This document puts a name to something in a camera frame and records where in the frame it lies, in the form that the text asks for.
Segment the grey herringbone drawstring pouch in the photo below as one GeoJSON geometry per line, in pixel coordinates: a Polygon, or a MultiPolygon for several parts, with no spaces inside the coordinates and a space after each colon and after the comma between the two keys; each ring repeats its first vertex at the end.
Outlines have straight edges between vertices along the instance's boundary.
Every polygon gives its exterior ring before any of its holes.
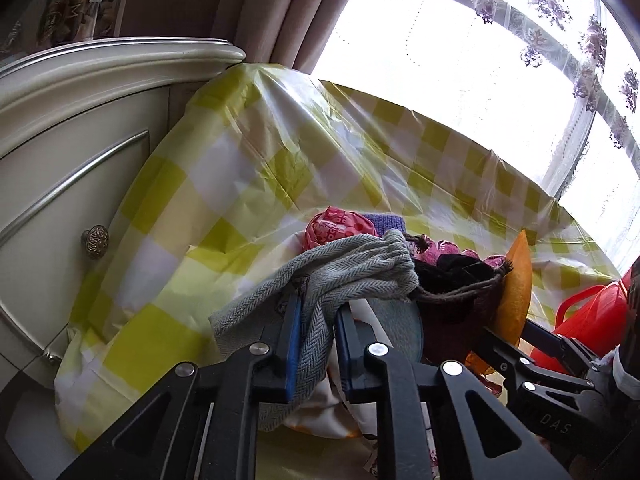
{"type": "Polygon", "coordinates": [[[404,234],[359,234],[302,252],[244,295],[209,317],[214,341],[223,356],[259,335],[258,323],[276,319],[274,300],[286,286],[303,281],[302,328],[295,388],[285,404],[264,403],[258,428],[272,431],[311,397],[326,374],[334,341],[335,315],[356,299],[406,300],[419,285],[404,234]]]}

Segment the red thermos flask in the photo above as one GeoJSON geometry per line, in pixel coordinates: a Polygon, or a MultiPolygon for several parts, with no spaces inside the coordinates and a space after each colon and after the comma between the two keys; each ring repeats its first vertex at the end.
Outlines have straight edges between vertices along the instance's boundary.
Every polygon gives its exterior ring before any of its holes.
{"type": "Polygon", "coordinates": [[[555,313],[552,333],[575,338],[599,359],[623,341],[632,270],[608,285],[593,285],[565,299],[555,313]]]}

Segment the magenta knit glove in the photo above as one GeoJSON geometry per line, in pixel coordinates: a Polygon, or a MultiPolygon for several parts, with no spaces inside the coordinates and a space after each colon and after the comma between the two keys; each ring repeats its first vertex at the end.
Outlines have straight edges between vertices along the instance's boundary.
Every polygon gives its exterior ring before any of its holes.
{"type": "Polygon", "coordinates": [[[485,259],[480,258],[480,255],[472,248],[461,249],[454,242],[450,240],[431,240],[426,238],[426,248],[419,248],[417,244],[413,244],[412,252],[416,260],[422,261],[430,266],[436,266],[440,259],[448,256],[465,256],[474,260],[483,261],[491,266],[493,269],[497,269],[505,261],[504,255],[491,255],[485,259]]]}

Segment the purple knit item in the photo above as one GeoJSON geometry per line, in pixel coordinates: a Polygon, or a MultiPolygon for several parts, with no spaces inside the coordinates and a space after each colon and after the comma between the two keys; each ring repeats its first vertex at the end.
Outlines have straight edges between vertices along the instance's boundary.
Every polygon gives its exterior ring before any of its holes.
{"type": "Polygon", "coordinates": [[[404,218],[397,214],[363,212],[361,215],[372,223],[372,226],[374,226],[378,236],[384,235],[389,230],[398,230],[400,232],[405,232],[406,230],[404,218]]]}

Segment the bronze cabinet knob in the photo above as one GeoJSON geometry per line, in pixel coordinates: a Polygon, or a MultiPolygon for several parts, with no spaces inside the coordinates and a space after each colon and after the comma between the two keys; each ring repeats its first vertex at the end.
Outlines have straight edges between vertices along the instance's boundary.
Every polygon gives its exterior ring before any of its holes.
{"type": "Polygon", "coordinates": [[[107,252],[110,244],[110,234],[105,226],[92,226],[82,232],[80,237],[82,249],[93,260],[101,259],[107,252]]]}

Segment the pink patterned cloth ball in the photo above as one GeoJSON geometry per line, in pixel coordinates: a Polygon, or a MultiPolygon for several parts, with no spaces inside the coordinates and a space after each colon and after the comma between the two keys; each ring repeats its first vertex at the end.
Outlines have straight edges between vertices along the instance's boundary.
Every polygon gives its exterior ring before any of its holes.
{"type": "Polygon", "coordinates": [[[359,234],[377,236],[378,231],[372,221],[362,214],[329,206],[309,220],[302,238],[302,247],[303,250],[309,250],[359,234]]]}

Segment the yellow checkered plastic tablecloth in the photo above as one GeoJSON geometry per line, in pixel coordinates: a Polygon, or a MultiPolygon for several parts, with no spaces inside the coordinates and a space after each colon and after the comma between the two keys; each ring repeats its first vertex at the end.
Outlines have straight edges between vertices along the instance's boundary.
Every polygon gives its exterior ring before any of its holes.
{"type": "Polygon", "coordinates": [[[86,448],[174,364],[211,359],[209,315],[293,258],[329,206],[398,214],[482,256],[525,234],[530,315],[546,325],[618,277],[554,198],[463,134],[294,70],[235,66],[157,145],[79,289],[54,381],[64,436],[86,448]]]}

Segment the white lace floral curtain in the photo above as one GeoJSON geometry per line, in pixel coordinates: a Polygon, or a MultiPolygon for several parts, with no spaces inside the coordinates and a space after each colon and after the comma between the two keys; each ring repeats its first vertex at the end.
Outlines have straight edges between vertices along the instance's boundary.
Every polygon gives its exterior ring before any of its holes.
{"type": "Polygon", "coordinates": [[[561,140],[555,144],[542,187],[560,197],[585,155],[596,118],[631,167],[639,167],[639,136],[631,127],[639,96],[639,74],[628,67],[620,82],[622,107],[604,88],[608,60],[608,29],[602,0],[454,0],[471,9],[486,25],[498,24],[523,47],[527,68],[549,64],[570,82],[574,108],[561,140]]]}

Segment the cream cabinet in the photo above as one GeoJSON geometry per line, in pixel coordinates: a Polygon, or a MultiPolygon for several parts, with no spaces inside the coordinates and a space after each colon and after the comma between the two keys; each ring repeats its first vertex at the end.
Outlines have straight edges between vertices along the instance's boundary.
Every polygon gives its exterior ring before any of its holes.
{"type": "Polygon", "coordinates": [[[50,386],[91,260],[146,160],[204,82],[242,62],[220,39],[69,44],[1,70],[1,379],[50,386]]]}

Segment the pink curtain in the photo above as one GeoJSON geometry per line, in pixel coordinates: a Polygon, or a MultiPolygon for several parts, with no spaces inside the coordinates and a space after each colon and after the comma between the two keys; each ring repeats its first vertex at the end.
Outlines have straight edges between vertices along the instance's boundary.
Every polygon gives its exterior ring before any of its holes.
{"type": "Polygon", "coordinates": [[[348,0],[126,0],[124,36],[224,39],[248,62],[311,73],[348,0]]]}

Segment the decorated tin cans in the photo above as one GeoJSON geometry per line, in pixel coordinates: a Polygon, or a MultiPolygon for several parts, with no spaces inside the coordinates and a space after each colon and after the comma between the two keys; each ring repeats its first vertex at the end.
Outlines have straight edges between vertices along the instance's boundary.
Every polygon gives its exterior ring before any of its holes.
{"type": "Polygon", "coordinates": [[[122,0],[47,0],[37,46],[52,48],[114,36],[122,0]]]}

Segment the dark brown drawstring pouch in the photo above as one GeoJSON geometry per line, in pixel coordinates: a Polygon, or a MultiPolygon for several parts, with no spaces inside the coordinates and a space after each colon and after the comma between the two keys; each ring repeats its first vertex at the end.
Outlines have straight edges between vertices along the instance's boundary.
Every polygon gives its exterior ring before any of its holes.
{"type": "MultiPolygon", "coordinates": [[[[413,244],[425,249],[427,237],[407,234],[405,239],[411,250],[413,244]]],[[[471,350],[473,328],[494,305],[492,291],[511,271],[511,263],[493,269],[470,257],[448,256],[430,266],[413,253],[412,261],[419,286],[409,298],[421,320],[422,360],[432,364],[464,360],[471,350]]]]}

